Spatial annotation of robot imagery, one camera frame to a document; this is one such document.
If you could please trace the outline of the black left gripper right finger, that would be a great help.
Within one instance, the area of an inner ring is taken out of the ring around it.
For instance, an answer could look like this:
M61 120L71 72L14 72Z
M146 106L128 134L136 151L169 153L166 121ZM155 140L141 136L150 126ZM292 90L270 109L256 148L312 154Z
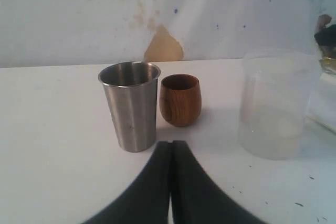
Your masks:
M174 223L264 223L212 181L185 141L172 143L171 168Z

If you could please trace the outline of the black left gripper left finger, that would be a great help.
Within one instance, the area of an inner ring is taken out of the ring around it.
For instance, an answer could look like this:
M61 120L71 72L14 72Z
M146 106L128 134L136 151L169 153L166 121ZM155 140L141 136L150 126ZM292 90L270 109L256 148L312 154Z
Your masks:
M158 142L132 184L85 223L168 223L172 144Z

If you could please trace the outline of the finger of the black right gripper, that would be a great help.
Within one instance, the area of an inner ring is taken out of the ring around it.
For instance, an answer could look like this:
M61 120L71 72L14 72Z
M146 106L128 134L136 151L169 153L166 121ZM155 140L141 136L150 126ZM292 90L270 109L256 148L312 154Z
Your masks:
M336 27L329 26L315 33L314 39L319 46L335 47Z

